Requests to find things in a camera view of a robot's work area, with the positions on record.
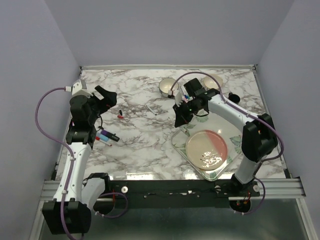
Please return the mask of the white pen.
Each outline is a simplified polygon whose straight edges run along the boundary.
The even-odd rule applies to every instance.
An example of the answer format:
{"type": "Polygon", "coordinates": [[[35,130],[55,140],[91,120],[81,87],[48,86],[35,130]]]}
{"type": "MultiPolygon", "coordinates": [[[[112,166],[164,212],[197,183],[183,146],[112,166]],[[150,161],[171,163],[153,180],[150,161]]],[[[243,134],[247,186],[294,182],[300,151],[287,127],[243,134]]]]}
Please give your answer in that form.
{"type": "Polygon", "coordinates": [[[147,104],[145,105],[147,107],[147,109],[152,113],[154,114],[155,116],[157,116],[157,113],[150,107],[148,106],[147,104]]]}

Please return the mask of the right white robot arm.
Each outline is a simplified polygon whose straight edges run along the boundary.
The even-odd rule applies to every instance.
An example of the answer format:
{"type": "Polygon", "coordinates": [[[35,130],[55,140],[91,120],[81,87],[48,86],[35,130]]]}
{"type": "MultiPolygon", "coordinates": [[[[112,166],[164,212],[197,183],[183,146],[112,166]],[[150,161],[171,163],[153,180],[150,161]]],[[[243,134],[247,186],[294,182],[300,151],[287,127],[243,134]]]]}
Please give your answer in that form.
{"type": "Polygon", "coordinates": [[[241,150],[244,157],[231,178],[230,191],[236,196],[243,195],[262,161],[278,146],[271,116],[246,111],[225,98],[219,90],[205,89],[197,78],[185,83],[184,88],[189,100],[184,100],[179,90],[168,92],[169,98],[175,101],[176,128],[190,123],[195,114],[205,110],[222,117],[242,132],[241,150]]]}

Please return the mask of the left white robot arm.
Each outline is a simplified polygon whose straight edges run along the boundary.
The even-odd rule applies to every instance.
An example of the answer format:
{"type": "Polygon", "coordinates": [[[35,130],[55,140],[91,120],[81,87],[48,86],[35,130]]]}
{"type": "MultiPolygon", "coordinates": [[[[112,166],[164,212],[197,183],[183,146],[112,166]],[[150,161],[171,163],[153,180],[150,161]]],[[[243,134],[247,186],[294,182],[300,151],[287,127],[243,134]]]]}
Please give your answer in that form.
{"type": "Polygon", "coordinates": [[[94,204],[111,191],[106,173],[94,174],[86,185],[83,179],[96,140],[95,123],[101,114],[117,104],[117,93],[99,85],[95,90],[102,95],[101,99],[77,85],[65,86],[62,90],[72,95],[69,101],[71,120],[65,140],[56,139],[43,129],[40,132],[63,145],[68,155],[59,186],[52,200],[44,203],[42,214],[52,234],[66,234],[72,240],[74,234],[83,236],[89,231],[94,204]]]}

